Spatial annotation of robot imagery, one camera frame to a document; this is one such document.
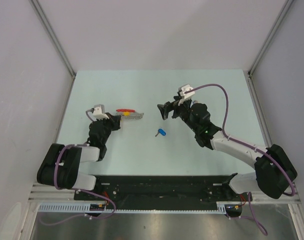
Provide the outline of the red tag key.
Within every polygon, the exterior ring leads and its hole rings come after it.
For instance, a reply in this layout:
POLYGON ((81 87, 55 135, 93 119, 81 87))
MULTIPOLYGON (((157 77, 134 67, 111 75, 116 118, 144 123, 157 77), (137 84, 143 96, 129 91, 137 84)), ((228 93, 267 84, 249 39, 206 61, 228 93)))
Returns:
POLYGON ((116 112, 118 113, 125 113, 125 112, 128 112, 128 113, 135 113, 136 111, 134 109, 128 109, 128 108, 119 108, 116 110, 116 112))

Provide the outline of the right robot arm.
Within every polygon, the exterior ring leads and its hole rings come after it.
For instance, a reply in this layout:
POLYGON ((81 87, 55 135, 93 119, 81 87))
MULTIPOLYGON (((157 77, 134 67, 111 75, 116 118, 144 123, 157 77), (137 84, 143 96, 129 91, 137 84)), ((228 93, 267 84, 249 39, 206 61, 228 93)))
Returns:
POLYGON ((294 180, 298 176, 287 154, 279 145, 258 146, 238 140, 214 125, 208 107, 203 103, 193 104, 188 100, 182 104, 178 100, 158 104, 162 119, 180 118, 193 132, 202 148, 228 154, 254 169, 247 174, 232 174, 222 188, 223 196, 234 201, 240 194, 261 191, 272 199, 282 195, 294 196, 294 180))

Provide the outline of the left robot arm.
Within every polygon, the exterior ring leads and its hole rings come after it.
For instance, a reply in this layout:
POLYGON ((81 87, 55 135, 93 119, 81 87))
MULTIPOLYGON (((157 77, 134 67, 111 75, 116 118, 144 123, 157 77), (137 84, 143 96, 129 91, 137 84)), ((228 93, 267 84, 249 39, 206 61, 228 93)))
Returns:
POLYGON ((107 152, 107 141, 113 131, 121 128, 121 116, 106 113, 89 125, 87 141, 83 144, 53 143, 41 163, 36 180, 56 189, 80 189, 92 200, 102 196, 103 188, 96 184, 94 175, 80 170, 82 163, 102 161, 107 152))

